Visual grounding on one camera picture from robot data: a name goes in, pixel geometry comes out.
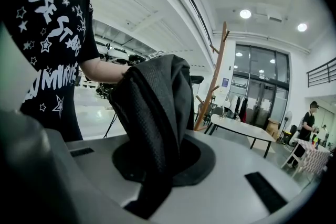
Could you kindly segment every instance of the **fan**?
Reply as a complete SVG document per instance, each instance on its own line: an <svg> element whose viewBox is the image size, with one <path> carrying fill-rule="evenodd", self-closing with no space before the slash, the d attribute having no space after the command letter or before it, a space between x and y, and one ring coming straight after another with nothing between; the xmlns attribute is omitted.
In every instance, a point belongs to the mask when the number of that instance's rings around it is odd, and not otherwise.
<svg viewBox="0 0 336 224"><path fill-rule="evenodd" d="M292 122L292 118L293 118L293 113L291 111L287 111L285 117L283 118L283 126L282 126L282 131L280 133L279 136L279 140L282 139L283 134L284 134L284 130L290 125L290 123Z"/></svg>

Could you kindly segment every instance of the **black t-shirt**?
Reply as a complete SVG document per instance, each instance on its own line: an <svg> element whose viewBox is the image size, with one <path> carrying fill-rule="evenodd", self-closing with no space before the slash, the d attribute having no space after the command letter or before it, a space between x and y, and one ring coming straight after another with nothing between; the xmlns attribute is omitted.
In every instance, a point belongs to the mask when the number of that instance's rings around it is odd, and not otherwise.
<svg viewBox="0 0 336 224"><path fill-rule="evenodd" d="M309 127L313 127L315 124L315 117L310 112L307 112L303 118L303 123L306 122ZM299 138L302 140L309 141L311 131L306 130L303 126L300 131Z"/></svg>
<svg viewBox="0 0 336 224"><path fill-rule="evenodd" d="M2 20L38 72L21 111L60 131L65 141L82 139L73 82L79 64L99 57L90 0L10 0Z"/></svg>

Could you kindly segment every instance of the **round ceiling light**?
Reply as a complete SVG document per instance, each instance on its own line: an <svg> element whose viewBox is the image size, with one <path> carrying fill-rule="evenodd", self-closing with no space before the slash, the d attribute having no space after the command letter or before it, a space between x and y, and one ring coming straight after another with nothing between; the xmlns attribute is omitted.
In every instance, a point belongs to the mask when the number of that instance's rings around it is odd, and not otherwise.
<svg viewBox="0 0 336 224"><path fill-rule="evenodd" d="M248 9L243 9L243 10L240 12L240 16L241 16L241 18L243 18L243 19L248 19L249 17L251 17L251 12L250 12Z"/></svg>
<svg viewBox="0 0 336 224"><path fill-rule="evenodd" d="M307 25L306 25L306 24L299 24L299 25L298 25L298 30L299 30L300 32L304 32L304 31L306 31L306 30L307 30Z"/></svg>

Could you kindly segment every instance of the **black cable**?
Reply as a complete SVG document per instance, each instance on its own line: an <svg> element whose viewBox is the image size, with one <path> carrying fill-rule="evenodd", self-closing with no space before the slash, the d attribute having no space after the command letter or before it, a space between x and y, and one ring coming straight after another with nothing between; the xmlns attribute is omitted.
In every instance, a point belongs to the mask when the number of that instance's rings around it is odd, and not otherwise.
<svg viewBox="0 0 336 224"><path fill-rule="evenodd" d="M108 134L109 130L111 129L111 127L112 127L112 125L113 125L113 123L115 122L116 119L117 119L117 114L114 113L113 118L112 118L112 121L111 121L111 124L110 124L109 128L107 129L106 134L104 135L103 138L106 138L106 137L107 137L107 134Z"/></svg>

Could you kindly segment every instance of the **wooden coat rack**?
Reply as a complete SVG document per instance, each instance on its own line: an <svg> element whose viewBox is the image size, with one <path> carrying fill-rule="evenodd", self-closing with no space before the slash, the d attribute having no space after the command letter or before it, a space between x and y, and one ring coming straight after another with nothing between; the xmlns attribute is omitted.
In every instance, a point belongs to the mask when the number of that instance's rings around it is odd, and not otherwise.
<svg viewBox="0 0 336 224"><path fill-rule="evenodd" d="M206 99L203 102L202 99L197 95L196 98L201 102L202 104L202 109L198 115L197 118L197 122L194 126L194 130L195 131L200 131L202 129L205 129L206 127L203 127L201 129L199 129L199 126L203 120L203 116L209 106L212 94L215 90L217 90L219 88L219 85L216 86L216 82L217 82L217 78L218 78L218 74L219 74L219 70L221 69L221 64L222 64L222 59L223 59L223 52L224 52L224 47L225 47L225 40L227 38L227 36L229 35L230 31L228 31L226 29L226 22L223 23L223 33L222 33L222 39L221 39L221 46L219 48L219 50L217 50L213 45L210 45L210 47L212 48L213 52L216 52L218 54L218 58L217 58L217 63L216 63L216 67L215 67L215 71L214 71L214 76L212 78L209 90L208 90L208 94L206 95Z"/></svg>

